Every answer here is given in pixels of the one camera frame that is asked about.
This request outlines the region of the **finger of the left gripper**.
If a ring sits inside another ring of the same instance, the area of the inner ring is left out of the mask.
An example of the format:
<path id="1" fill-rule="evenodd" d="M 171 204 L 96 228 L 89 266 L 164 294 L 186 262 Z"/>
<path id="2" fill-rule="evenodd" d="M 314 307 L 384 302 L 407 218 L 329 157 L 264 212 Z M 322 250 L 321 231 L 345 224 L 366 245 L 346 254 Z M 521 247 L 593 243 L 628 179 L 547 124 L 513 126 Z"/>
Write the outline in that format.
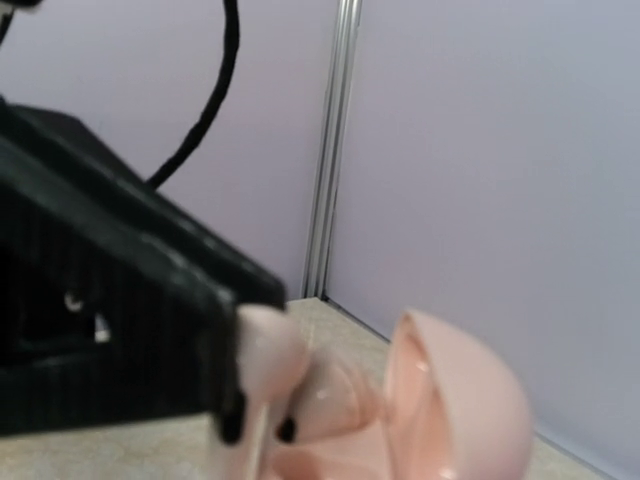
<path id="1" fill-rule="evenodd" d="M 1 106 L 1 433 L 210 413 L 244 432 L 240 309 L 283 283 L 76 118 Z"/>

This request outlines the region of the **white earbud front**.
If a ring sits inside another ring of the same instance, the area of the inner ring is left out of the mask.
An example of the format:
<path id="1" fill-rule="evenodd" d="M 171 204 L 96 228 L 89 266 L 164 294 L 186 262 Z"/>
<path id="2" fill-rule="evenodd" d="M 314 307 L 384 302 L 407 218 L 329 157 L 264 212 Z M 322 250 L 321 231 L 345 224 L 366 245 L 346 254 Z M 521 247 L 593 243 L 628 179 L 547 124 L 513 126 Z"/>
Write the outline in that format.
<path id="1" fill-rule="evenodd" d="M 297 322 L 267 306 L 239 308 L 239 389 L 211 421 L 208 477 L 258 479 L 264 450 L 310 361 Z"/>

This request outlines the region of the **pink round case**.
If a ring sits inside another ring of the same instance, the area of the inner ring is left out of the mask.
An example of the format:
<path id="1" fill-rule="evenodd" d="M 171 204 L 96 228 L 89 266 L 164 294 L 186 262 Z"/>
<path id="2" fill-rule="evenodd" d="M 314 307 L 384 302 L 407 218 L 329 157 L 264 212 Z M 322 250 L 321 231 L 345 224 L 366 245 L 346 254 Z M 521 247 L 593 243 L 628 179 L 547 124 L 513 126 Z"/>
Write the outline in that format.
<path id="1" fill-rule="evenodd" d="M 478 339 L 408 310 L 395 328 L 384 385 L 373 386 L 379 408 L 370 423 L 346 435 L 304 443 L 285 443 L 275 432 L 262 477 L 525 476 L 533 442 L 528 400 L 514 373 Z"/>

